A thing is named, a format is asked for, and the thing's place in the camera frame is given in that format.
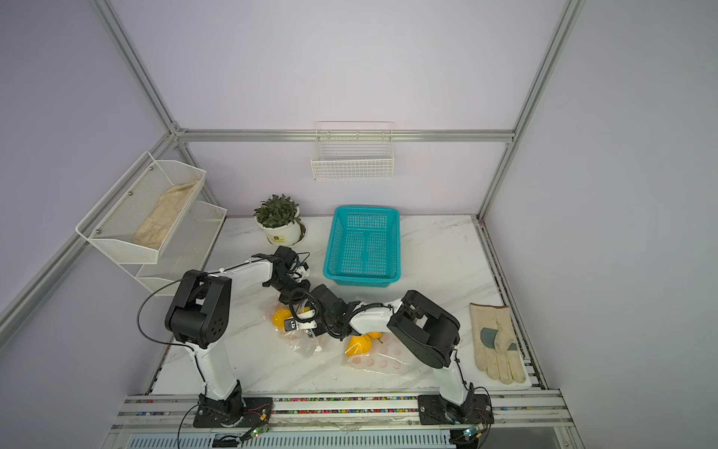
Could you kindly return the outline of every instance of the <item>plastic bag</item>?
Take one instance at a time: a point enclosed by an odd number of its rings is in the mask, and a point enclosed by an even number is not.
[[[378,339],[372,339],[371,349],[367,353],[352,355],[356,349],[351,350],[351,345],[350,340],[350,351],[345,353],[349,356],[342,357],[343,366],[389,376],[405,376],[414,364],[419,363],[410,350],[389,332],[382,333]]]
[[[264,305],[263,312],[264,319],[274,330],[276,337],[286,342],[287,348],[303,357],[310,357],[322,351],[320,340],[314,337],[312,331],[297,329],[286,332],[284,330],[284,320],[292,317],[288,306],[273,299]]]

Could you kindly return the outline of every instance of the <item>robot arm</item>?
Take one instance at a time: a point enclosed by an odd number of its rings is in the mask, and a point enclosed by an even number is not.
[[[465,388],[456,359],[451,357],[459,343],[459,322],[453,315],[414,290],[393,302],[371,304],[346,303],[323,284],[309,293],[305,279],[309,267],[283,246],[273,256],[257,254],[255,258],[222,275],[187,272],[167,312],[165,327],[187,346],[205,382],[197,414],[208,422],[202,425],[195,421],[195,427],[232,427],[239,425],[244,415],[246,401],[220,337],[229,320],[232,286],[243,290],[258,283],[277,289],[280,301],[292,309],[294,318],[285,321],[287,329],[305,328],[315,336],[329,333],[335,338],[392,332],[434,370],[439,396],[432,399],[435,406],[430,415],[443,416],[448,423],[471,422],[473,388]],[[311,310],[298,315],[294,308],[303,301]],[[271,398],[262,401],[271,403]]]

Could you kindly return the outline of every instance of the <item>green plant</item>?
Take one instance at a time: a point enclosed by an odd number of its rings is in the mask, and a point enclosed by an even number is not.
[[[267,201],[262,201],[262,205],[254,210],[254,216],[265,228],[278,228],[299,220],[295,217],[298,206],[288,196],[272,195]]]

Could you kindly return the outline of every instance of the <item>orange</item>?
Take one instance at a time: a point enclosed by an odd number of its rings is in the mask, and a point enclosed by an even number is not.
[[[371,337],[369,335],[356,335],[349,339],[347,350],[344,351],[347,357],[366,354],[371,349]]]
[[[284,320],[292,317],[292,312],[287,309],[279,309],[274,313],[271,318],[271,323],[274,324],[278,329],[284,329]]]

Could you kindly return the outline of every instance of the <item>black mounting plate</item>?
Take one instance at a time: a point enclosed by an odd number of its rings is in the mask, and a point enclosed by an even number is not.
[[[446,401],[438,394],[423,394],[418,396],[416,400],[419,403],[419,422],[421,424],[455,424],[444,416]],[[477,424],[479,422],[484,422],[484,417],[488,418],[488,424],[493,424],[493,413],[490,409],[486,410],[488,405],[488,396],[485,394],[474,394],[471,404],[471,413],[466,416],[466,419],[462,424]],[[480,409],[483,416],[477,412],[476,409]]]
[[[251,410],[260,407],[258,410],[255,410],[256,413],[252,412],[245,412],[244,416],[242,416],[242,419],[239,420],[236,424],[234,424],[231,427],[253,427],[255,424],[258,424],[260,422],[259,417],[262,415],[262,410],[266,411],[267,418],[265,422],[269,421],[269,418],[271,416],[271,408],[274,405],[274,400],[270,397],[244,397],[244,403],[246,404],[246,410]],[[194,427],[197,428],[206,428],[206,427],[225,427],[228,424],[224,423],[225,425],[222,425],[222,422],[220,421],[220,418],[218,415],[215,415],[213,417],[213,413],[209,412],[206,408],[200,405],[199,410],[197,411],[197,414],[195,414],[195,421],[192,423]]]

